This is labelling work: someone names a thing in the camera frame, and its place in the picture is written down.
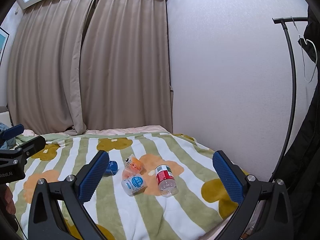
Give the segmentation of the person's left hand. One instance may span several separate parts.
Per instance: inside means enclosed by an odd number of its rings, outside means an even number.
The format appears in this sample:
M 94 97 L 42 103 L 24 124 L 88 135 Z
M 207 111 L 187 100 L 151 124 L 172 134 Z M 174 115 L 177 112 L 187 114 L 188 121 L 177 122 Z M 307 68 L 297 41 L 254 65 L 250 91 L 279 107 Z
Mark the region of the person's left hand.
M 16 207 L 13 201 L 13 195 L 10 188 L 5 184 L 1 185 L 1 199 L 4 202 L 6 211 L 11 215 L 15 215 Z

